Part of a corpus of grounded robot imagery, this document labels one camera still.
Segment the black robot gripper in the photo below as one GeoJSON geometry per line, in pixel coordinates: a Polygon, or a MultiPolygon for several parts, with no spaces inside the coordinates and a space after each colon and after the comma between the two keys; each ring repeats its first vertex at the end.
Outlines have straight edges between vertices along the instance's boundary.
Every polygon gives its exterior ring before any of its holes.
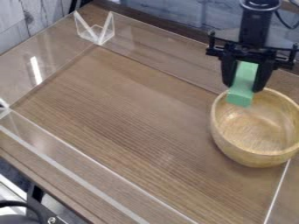
{"type": "Polygon", "coordinates": [[[278,14],[278,8],[244,8],[239,28],[209,32],[205,54],[220,59],[221,81],[228,88],[237,60],[254,62],[254,93],[264,89],[275,68],[294,68],[299,45],[271,27],[278,14]]]}

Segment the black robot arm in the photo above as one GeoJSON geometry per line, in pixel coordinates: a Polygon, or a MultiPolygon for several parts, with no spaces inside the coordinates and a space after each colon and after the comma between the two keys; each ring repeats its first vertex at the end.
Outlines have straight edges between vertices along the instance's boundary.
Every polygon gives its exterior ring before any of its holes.
{"type": "Polygon", "coordinates": [[[292,69],[299,44],[274,34],[271,29],[272,16],[276,15],[282,24],[294,29],[299,22],[290,26],[278,12],[282,0],[239,0],[241,12],[237,29],[211,31],[205,54],[220,60],[221,82],[232,86],[237,63],[240,61],[256,65],[256,77],[251,91],[260,92],[278,68],[292,69]]]}

